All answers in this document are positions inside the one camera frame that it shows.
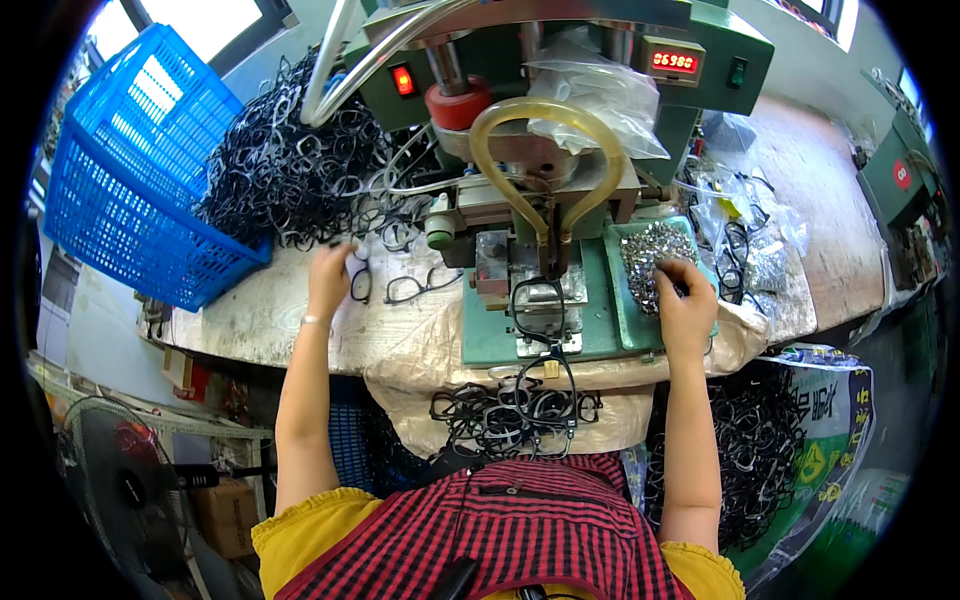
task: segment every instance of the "wooden workbench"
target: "wooden workbench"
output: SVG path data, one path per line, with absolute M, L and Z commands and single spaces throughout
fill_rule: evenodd
M 780 98 L 761 96 L 750 123 L 756 129 L 751 150 L 777 201 L 806 219 L 809 248 L 802 262 L 815 330 L 878 310 L 885 250 L 847 141 L 822 112 Z
M 881 243 L 876 222 L 856 182 L 845 140 L 822 113 L 788 101 L 760 98 L 751 123 L 756 160 L 777 189 L 778 202 L 796 208 L 810 232 L 805 258 L 788 261 L 789 305 L 771 342 L 795 339 L 877 310 L 883 302 Z M 161 340 L 172 346 L 251 363 L 286 367 L 307 302 L 312 252 L 277 249 L 256 272 L 199 313 L 175 309 Z M 420 248 L 411 257 L 373 245 L 369 304 L 344 301 L 330 338 L 330 371 L 359 375 L 401 343 L 430 315 L 460 298 L 463 286 L 384 304 L 388 280 L 421 283 L 440 260 Z M 353 273 L 359 264 L 351 259 Z

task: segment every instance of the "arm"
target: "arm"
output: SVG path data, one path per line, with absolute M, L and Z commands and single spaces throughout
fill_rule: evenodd
M 310 266 L 306 315 L 316 323 L 300 327 L 283 379 L 276 414 L 276 510 L 340 487 L 327 425 L 330 379 L 326 354 L 333 313 L 350 287 L 344 261 L 353 246 L 321 248 Z
M 658 541 L 689 541 L 719 553 L 720 460 L 704 376 L 704 349 L 716 320 L 716 298 L 692 264 L 658 264 L 660 328 L 670 365 L 663 465 L 663 515 Z M 690 295 L 680 298 L 672 280 Z

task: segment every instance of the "yellow rubber tube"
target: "yellow rubber tube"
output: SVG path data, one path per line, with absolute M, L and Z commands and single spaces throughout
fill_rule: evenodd
M 520 213 L 537 233 L 538 245 L 547 243 L 547 225 L 537 211 L 525 201 L 519 192 L 507 181 L 500 169 L 493 164 L 487 137 L 494 127 L 514 119 L 546 119 L 576 128 L 592 137 L 607 158 L 607 174 L 594 190 L 576 203 L 564 217 L 560 226 L 561 243 L 569 243 L 573 236 L 573 226 L 585 214 L 605 201 L 616 189 L 623 177 L 623 148 L 620 140 L 607 125 L 580 107 L 560 100 L 531 98 L 522 96 L 496 102 L 487 107 L 473 121 L 470 128 L 470 154 L 480 172 L 487 176 L 490 183 L 503 194 L 510 206 Z

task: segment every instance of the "red indicator light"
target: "red indicator light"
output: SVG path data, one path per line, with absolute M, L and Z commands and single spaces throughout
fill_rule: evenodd
M 414 79 L 410 77 L 410 71 L 407 70 L 406 65 L 400 65 L 391 67 L 391 73 L 394 74 L 394 86 L 396 87 L 396 93 L 400 97 L 413 96 L 417 93 L 417 87 L 414 85 Z
M 697 59 L 682 54 L 673 54 L 670 52 L 654 53 L 655 69 L 666 69 L 667 71 L 682 71 L 684 73 L 697 72 Z

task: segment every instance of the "blue plastic crate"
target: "blue plastic crate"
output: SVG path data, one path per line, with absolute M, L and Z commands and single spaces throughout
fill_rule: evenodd
M 243 105 L 173 28 L 151 25 L 67 103 L 43 231 L 82 262 L 196 312 L 270 261 L 189 212 Z
M 362 416 L 363 409 L 358 406 L 333 402 L 330 404 L 327 433 L 340 485 L 373 493 L 370 452 L 367 451 L 360 424 Z

